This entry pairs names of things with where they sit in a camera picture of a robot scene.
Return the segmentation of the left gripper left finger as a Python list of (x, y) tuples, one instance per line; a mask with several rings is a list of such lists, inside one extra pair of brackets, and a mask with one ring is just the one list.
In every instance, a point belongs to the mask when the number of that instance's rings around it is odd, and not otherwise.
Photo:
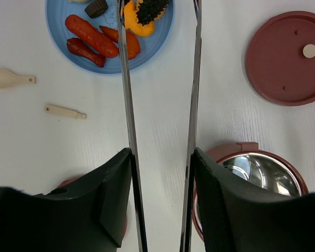
[[(0, 187), (0, 251), (116, 251), (131, 184), (130, 150), (49, 194)], [(97, 222), (93, 201), (102, 198)]]

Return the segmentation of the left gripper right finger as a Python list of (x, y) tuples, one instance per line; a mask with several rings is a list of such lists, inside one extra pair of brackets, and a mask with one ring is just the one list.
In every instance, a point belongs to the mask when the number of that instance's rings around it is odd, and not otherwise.
[(201, 149), (193, 157), (206, 251), (315, 251), (315, 193), (273, 193)]

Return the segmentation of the long metal tongs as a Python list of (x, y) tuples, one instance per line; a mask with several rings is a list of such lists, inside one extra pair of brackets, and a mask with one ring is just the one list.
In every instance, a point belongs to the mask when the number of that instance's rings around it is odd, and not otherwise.
[[(136, 215), (136, 229), (138, 234), (139, 251), (148, 251), (148, 244), (145, 230), (144, 209), (142, 201), (140, 169), (138, 160), (137, 136), (135, 130), (135, 119), (133, 110), (130, 69), (128, 62), (128, 48), (125, 28), (124, 15), (125, 1), (117, 1), (117, 25), (119, 33), (119, 51), (121, 60), (121, 72), (123, 82), (125, 114), (127, 120), (130, 161), (132, 170), (132, 185), (134, 194), (134, 206)], [(188, 126), (187, 158), (184, 182), (184, 199), (180, 251), (191, 251), (192, 235), (192, 207), (195, 184), (195, 165), (194, 156), (196, 150), (197, 135), (197, 114), (198, 114), (198, 95), (200, 87), (200, 67), (202, 52), (202, 2), (194, 1), (194, 10), (197, 21), (195, 51), (194, 51), (194, 69), (193, 84), (190, 105), (190, 119)]]

